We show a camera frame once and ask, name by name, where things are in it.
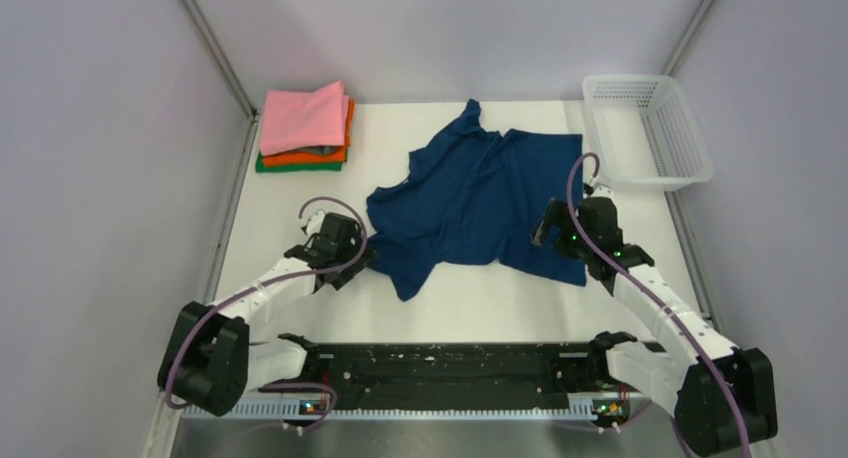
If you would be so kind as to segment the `blue mickey print t-shirt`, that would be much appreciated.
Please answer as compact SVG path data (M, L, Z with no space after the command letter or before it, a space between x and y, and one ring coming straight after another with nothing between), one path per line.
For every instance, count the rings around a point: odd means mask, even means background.
M587 283L582 263L531 241L551 199L582 199L567 178L582 155L579 134L488 131L482 108L464 110L423 148L409 154L408 175L366 199L375 230L372 270L408 301L440 263L488 265L569 285Z

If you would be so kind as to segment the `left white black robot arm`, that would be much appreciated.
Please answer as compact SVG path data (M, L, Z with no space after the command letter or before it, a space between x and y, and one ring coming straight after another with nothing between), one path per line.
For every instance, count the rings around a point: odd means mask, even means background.
M311 343L290 335L258 334L289 306L323 288L344 287L376 256L358 216L314 213L306 241L287 250L265 274L229 298L193 301L179 312L157 384L177 407L214 416L229 413L243 394L285 380L297 391L319 382Z

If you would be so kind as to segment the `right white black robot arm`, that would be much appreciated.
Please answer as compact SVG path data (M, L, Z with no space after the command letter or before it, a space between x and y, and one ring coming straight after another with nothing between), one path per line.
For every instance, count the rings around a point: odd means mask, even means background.
M553 199L534 228L534 244L586 266L589 276L627 308L661 346L654 352L626 332L590 343L589 382L620 382L668 413L678 439L699 457L740 450L778 433L773 366L758 348L743 349L690 307L640 246L625 242L613 200L595 193L578 207Z

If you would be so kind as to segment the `orange folded t-shirt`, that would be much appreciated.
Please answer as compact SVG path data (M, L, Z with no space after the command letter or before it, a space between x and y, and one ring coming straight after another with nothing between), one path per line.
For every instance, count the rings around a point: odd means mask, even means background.
M351 129L355 115L356 102L346 97L347 112L345 119L345 142L341 147L333 147L329 153L318 154L308 151L289 151L265 157L258 155L256 169L294 169L306 165L337 165L338 168L347 161L348 149L351 145Z

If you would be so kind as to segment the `grey folded t-shirt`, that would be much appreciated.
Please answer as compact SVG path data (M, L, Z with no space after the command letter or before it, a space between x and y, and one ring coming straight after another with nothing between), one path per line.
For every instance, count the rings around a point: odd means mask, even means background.
M311 146L301 148L300 152L315 156L330 156L344 149L344 146Z

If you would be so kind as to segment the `green folded t-shirt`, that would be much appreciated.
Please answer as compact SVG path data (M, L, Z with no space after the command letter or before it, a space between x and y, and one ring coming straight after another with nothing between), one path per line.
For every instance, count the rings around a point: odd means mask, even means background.
M284 165L276 165L270 166L265 165L263 162L263 156L261 154L257 155L257 159L254 165L254 169L257 173L291 173L291 172L301 172L301 171L330 171L330 172L340 172L343 169L343 162L329 162L329 163L295 163L295 164L284 164Z

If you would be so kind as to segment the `white plastic basket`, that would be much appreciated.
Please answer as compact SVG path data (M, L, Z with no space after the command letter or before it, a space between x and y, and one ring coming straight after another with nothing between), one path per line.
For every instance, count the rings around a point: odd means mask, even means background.
M701 127L676 79L591 75L582 92L585 131L607 182L674 192L714 177Z

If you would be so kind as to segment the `pink folded t-shirt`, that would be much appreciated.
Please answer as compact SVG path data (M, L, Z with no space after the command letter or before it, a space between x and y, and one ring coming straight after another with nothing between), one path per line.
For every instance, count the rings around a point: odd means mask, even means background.
M262 111L260 152L267 156L344 145L348 106L341 81L311 92L270 90Z

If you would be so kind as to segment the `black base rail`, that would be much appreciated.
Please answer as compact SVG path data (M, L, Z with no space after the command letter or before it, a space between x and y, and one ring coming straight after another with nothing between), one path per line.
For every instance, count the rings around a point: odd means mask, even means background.
M591 399L597 418L624 420L646 402L603 378L586 343L314 344L296 393L334 408L400 410L563 409Z

